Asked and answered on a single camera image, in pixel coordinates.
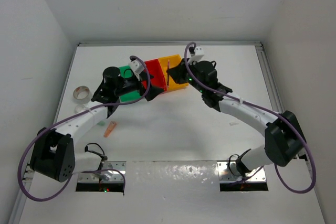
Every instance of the tape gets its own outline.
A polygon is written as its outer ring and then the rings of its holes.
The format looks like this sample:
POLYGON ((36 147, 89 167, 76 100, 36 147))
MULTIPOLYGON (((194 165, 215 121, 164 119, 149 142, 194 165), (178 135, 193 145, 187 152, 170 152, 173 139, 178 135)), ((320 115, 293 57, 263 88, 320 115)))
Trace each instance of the tape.
POLYGON ((88 103, 92 98, 92 93, 90 89, 86 86, 79 86, 73 92, 73 98, 77 103, 80 104, 88 103))

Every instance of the red block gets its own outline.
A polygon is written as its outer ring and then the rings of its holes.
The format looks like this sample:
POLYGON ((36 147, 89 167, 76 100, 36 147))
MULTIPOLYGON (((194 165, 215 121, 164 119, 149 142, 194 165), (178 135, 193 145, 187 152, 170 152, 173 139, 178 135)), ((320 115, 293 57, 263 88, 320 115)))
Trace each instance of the red block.
MULTIPOLYGON (((158 59, 145 61, 145 63, 149 73, 154 76, 154 78, 151 79, 152 85, 163 88, 163 90, 166 91, 167 90, 166 81, 164 79, 164 75, 158 59)), ((147 88, 146 81, 143 81, 142 84, 144 85, 145 88, 147 88)))

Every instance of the white enclosure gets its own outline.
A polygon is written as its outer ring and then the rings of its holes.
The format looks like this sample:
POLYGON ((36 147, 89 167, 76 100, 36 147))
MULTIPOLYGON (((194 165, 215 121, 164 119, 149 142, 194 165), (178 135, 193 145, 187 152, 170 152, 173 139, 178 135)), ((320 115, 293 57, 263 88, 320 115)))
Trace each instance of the white enclosure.
MULTIPOLYGON (((0 224, 8 222, 18 192, 20 155, 37 131, 52 122, 78 43, 168 40, 244 40, 265 45, 267 57, 262 47, 259 51, 263 74, 265 80, 272 79, 266 67, 269 59, 282 98, 271 95, 271 104, 298 116, 317 164, 316 192, 323 217, 333 223, 334 2, 0 0, 0 224)), ((269 94, 277 92, 274 83, 267 84, 269 94)), ((200 154, 209 153, 206 146, 198 145, 194 151, 197 148, 200 154)))
POLYGON ((75 42, 261 40, 283 0, 46 0, 75 42))
MULTIPOLYGON (((129 55, 151 60, 182 54, 184 48, 184 45, 78 47, 57 121, 73 115, 77 105, 72 99, 74 89, 86 85, 94 91, 106 67, 126 65, 129 55)), ((222 84, 232 87, 244 99, 271 108, 254 45, 205 44, 202 48, 206 53, 204 60, 217 62, 218 79, 222 84)), ((66 191, 54 200, 44 204, 26 200, 20 224, 105 222, 111 216, 120 223, 190 220, 202 224, 205 220, 214 223, 225 219, 228 223, 267 224, 273 220, 273 223, 322 224, 314 191, 305 195, 291 193, 280 183, 272 165, 266 169, 268 191, 219 191, 216 160, 258 147, 265 140, 247 124, 208 108, 200 96, 193 87, 187 87, 159 95, 150 102, 143 100, 118 107, 105 120, 105 126, 96 125, 81 138, 75 151, 80 153, 87 143, 96 142, 109 160, 126 161, 125 196, 76 192, 75 175, 66 191), (116 121, 117 127, 105 138, 103 133, 110 121, 116 121), (301 207, 288 210, 297 205, 301 207), (37 215, 34 209, 45 214, 37 215)), ((293 161, 281 172, 285 172, 286 181, 292 187, 304 189, 310 183, 303 160, 293 161)), ((50 196, 61 186, 38 173, 31 184, 30 192, 39 197, 50 196)))

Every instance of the orange object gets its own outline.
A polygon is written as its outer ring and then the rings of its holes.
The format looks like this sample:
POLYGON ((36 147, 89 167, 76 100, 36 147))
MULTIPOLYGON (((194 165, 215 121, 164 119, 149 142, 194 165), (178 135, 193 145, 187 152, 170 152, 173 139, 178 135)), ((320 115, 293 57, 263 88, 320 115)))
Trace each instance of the orange object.
POLYGON ((181 62, 180 55, 172 55, 168 57, 159 58, 159 63, 162 69, 162 73, 164 75, 164 79, 166 81, 167 91, 173 91, 177 89, 182 89, 188 86, 188 83, 185 84, 177 84, 171 77, 167 74, 168 68, 174 68, 181 62))
POLYGON ((113 129, 116 127, 117 123, 115 121, 111 121, 109 126, 107 127, 105 133, 104 133, 104 137, 108 137, 111 132, 113 131, 113 129))

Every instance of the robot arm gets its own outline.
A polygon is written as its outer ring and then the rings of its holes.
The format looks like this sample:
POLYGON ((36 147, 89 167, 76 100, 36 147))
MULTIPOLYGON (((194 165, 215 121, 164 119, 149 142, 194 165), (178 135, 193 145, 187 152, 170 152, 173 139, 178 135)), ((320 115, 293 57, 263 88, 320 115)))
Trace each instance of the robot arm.
MULTIPOLYGON (((93 126, 115 112, 120 96, 135 90, 140 95, 145 94, 146 88, 142 82, 148 81, 148 78, 143 71, 144 67, 137 60, 132 60, 129 66, 133 73, 129 78, 121 77, 117 67, 106 68, 101 84, 87 104, 88 108, 110 103, 113 103, 113 106, 101 106, 90 110, 83 116, 51 129, 35 143, 30 159, 32 170, 64 182, 73 173, 94 171, 100 168, 102 161, 107 157, 88 151, 75 153, 75 145, 93 126)), ((162 92, 163 89, 150 85, 145 98, 151 101, 162 92)))
MULTIPOLYGON (((187 64, 193 75, 201 83, 222 93, 229 93, 230 96, 238 98, 240 102, 222 94, 203 89, 189 75, 184 60, 175 68, 167 70, 170 77, 178 84, 188 82, 202 94, 203 101, 210 108, 234 116, 253 127, 265 137, 265 143, 262 146, 253 150, 248 149, 242 153, 235 162, 232 162, 230 165, 232 172, 245 177, 246 173, 250 173, 255 168, 264 165, 274 163, 278 166, 286 166, 303 148, 301 142, 297 139, 292 130, 275 115, 243 104, 243 99, 239 95, 234 93, 232 89, 219 83, 215 69, 216 62, 200 61, 204 56, 204 51, 201 47, 190 48, 190 53, 191 57, 187 60, 187 64)), ((304 138, 295 115, 290 111, 285 111, 281 115, 288 120, 304 138)))

